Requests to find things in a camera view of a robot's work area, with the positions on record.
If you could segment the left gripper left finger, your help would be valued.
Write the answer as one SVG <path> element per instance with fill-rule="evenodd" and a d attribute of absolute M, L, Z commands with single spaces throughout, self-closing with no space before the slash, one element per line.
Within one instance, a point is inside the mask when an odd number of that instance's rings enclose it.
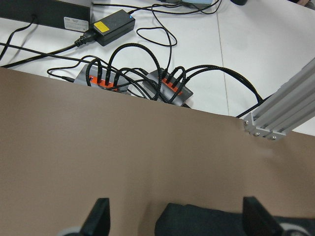
<path fill-rule="evenodd" d="M 81 228 L 83 236 L 108 236 L 110 232 L 109 198 L 99 198 Z"/>

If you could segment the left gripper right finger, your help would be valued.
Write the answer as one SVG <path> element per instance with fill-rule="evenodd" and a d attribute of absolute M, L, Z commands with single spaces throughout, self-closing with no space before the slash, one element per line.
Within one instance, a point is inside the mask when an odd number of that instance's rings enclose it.
<path fill-rule="evenodd" d="M 256 197 L 243 198 L 243 230 L 248 236 L 281 236 L 284 229 Z"/>

